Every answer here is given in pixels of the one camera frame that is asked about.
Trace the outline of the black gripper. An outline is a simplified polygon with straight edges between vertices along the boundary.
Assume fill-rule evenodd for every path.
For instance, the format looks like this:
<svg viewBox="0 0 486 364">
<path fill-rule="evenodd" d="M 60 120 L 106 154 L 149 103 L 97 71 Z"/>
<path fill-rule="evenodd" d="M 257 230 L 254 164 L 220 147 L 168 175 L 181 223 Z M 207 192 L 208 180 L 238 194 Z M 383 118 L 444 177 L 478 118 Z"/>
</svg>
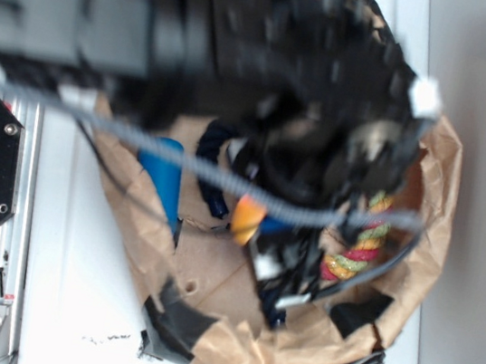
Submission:
<svg viewBox="0 0 486 364">
<path fill-rule="evenodd" d="M 112 107 L 147 129 L 208 115 L 196 155 L 271 195 L 331 210 L 395 193 L 437 120 L 373 0 L 148 0 L 146 81 Z"/>
</svg>

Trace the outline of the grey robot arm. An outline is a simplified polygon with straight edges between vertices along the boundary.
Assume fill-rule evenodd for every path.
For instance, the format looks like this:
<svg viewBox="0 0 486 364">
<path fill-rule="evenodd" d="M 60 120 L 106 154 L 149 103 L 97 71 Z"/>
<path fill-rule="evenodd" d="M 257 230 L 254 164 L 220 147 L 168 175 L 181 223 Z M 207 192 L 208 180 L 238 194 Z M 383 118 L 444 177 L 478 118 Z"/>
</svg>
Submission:
<svg viewBox="0 0 486 364">
<path fill-rule="evenodd" d="M 369 0 L 0 0 L 0 62 L 42 86 L 77 72 L 143 126 L 213 117 L 239 139 L 231 175 L 186 160 L 207 186 L 251 196 L 285 224 L 252 231 L 262 311 L 319 289 L 319 231 L 345 203 L 394 191 L 440 117 Z"/>
</svg>

